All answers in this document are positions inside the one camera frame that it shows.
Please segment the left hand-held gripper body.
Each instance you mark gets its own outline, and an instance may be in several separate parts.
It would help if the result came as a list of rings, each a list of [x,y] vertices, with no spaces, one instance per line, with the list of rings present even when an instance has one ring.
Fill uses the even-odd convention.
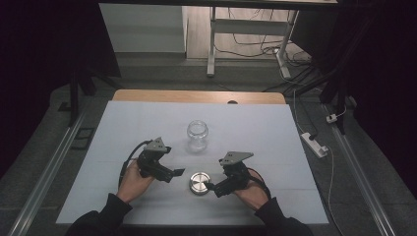
[[[144,150],[140,153],[137,162],[141,168],[140,174],[143,177],[153,177],[157,173],[165,173],[163,165],[159,163],[160,159],[170,153],[171,147],[167,147],[162,138],[158,137],[146,145]]]

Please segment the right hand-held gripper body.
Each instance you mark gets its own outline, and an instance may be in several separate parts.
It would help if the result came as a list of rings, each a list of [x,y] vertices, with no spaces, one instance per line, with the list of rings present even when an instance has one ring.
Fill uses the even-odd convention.
[[[219,183],[221,191],[236,191],[246,188],[250,180],[250,174],[243,161],[253,155],[252,152],[229,151],[219,161],[223,173],[226,175],[226,179]]]

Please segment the round silver metal lid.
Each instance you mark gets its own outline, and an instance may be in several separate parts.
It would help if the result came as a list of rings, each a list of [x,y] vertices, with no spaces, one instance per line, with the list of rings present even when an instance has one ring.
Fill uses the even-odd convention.
[[[196,196],[203,196],[209,192],[206,183],[210,183],[210,177],[205,172],[196,172],[191,175],[189,189]]]

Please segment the clear glass jar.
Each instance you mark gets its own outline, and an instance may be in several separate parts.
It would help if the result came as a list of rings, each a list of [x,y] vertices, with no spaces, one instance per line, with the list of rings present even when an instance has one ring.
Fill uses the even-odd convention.
[[[192,152],[203,151],[208,144],[209,127],[202,120],[194,120],[188,125],[187,135],[189,137],[189,150]]]

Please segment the person's right hand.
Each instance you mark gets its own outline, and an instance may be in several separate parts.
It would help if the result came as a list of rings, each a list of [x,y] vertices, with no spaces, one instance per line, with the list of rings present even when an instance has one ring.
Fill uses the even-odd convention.
[[[260,209],[268,201],[268,195],[262,186],[253,180],[248,183],[245,189],[237,190],[234,194],[253,211]]]

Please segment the person's left hand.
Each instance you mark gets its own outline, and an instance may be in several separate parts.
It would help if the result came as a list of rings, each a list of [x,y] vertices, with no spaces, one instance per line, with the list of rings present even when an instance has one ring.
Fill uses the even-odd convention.
[[[126,169],[116,196],[126,204],[140,197],[153,182],[153,177],[143,177],[137,161],[133,161]]]

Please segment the pale blue table mat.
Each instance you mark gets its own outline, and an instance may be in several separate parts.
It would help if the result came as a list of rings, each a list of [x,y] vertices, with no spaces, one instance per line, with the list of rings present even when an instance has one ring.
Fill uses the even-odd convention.
[[[189,150],[188,125],[202,120],[208,125],[207,147]],[[209,192],[194,195],[192,174],[206,172],[211,181],[223,180],[219,161],[229,151],[252,152],[248,167],[264,178],[282,212],[306,224],[328,221],[312,171],[286,104],[207,104],[175,102],[108,102],[89,151],[57,218],[71,224],[84,213],[105,206],[116,191],[123,162],[143,141],[161,137],[171,147],[161,164],[185,168],[169,183],[153,181],[131,203],[127,224],[141,226],[258,225],[236,196],[218,198]]]

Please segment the wooden table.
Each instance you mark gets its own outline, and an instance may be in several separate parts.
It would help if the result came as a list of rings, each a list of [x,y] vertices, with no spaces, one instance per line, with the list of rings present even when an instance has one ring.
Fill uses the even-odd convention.
[[[221,104],[285,104],[279,92],[250,91],[202,91],[202,90],[158,90],[118,89],[113,101],[185,102]]]

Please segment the white power strip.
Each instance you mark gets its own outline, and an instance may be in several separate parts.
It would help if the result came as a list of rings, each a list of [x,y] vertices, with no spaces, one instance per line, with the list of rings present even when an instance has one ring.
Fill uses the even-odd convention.
[[[301,134],[300,137],[317,158],[322,158],[328,155],[328,148],[326,146],[321,146],[316,141],[316,137],[314,135],[306,132]]]

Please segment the black metal stand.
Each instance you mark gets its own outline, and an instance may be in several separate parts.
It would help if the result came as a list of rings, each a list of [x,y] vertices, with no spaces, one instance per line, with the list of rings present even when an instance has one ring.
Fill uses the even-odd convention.
[[[96,86],[93,82],[93,78],[100,79],[114,89],[121,89],[122,86],[114,81],[114,78],[120,78],[121,73],[119,66],[116,65],[113,69],[105,72],[103,69],[97,69],[93,66],[85,66],[76,69],[70,77],[70,100],[68,102],[62,102],[59,111],[69,111],[70,121],[68,126],[72,127],[80,114],[79,104],[79,90],[81,90],[87,96],[93,96],[96,93]]]
[[[342,113],[348,91],[346,73],[374,18],[366,13],[301,11],[291,35],[291,40],[313,57],[313,65],[321,72],[317,79],[298,90],[296,95],[326,84],[319,99],[321,103],[330,103],[337,97],[336,112],[340,118],[335,124],[342,135],[345,134]]]

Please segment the black curtain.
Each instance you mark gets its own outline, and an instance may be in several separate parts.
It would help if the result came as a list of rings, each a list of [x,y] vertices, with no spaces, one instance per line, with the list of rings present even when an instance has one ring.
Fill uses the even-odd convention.
[[[417,199],[417,0],[338,0],[349,10],[302,11],[292,41],[323,73],[373,18],[341,76],[354,116]]]
[[[99,0],[0,0],[0,178],[76,77],[121,75]]]

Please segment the black rectangular floor frame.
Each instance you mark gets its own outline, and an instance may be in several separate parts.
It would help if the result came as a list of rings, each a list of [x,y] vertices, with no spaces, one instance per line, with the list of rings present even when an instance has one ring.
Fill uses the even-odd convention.
[[[87,150],[92,142],[95,128],[80,128],[73,139],[71,149]]]

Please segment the aluminium floor rail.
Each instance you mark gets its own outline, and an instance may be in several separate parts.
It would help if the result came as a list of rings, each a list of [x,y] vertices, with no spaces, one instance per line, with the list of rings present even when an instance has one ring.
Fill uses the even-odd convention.
[[[397,236],[390,222],[387,213],[375,193],[371,183],[369,182],[361,164],[358,161],[351,144],[345,135],[342,135],[339,128],[335,124],[330,124],[331,130],[335,139],[345,157],[346,163],[356,181],[356,184],[361,192],[361,195],[367,204],[369,211],[374,218],[374,221],[382,236]]]
[[[85,105],[77,118],[65,130],[59,145],[49,158],[44,170],[34,185],[28,199],[18,214],[7,236],[26,236],[30,226],[59,170],[64,157],[67,155],[81,124],[85,120],[88,106]]]

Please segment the white metal desk frame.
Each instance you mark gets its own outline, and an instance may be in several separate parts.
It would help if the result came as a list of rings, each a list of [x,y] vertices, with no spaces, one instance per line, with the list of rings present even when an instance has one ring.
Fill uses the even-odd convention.
[[[252,21],[252,20],[232,20],[221,19],[216,16],[216,8],[210,8],[210,32],[209,32],[209,50],[208,50],[208,66],[207,75],[214,76],[214,43],[217,33],[237,33],[237,34],[253,34],[253,35],[275,35],[282,36],[282,43],[278,49],[273,50],[273,54],[278,63],[283,79],[290,79],[291,75],[284,60],[286,46],[289,42],[298,12],[296,10],[288,11],[288,19],[285,22],[274,21]]]

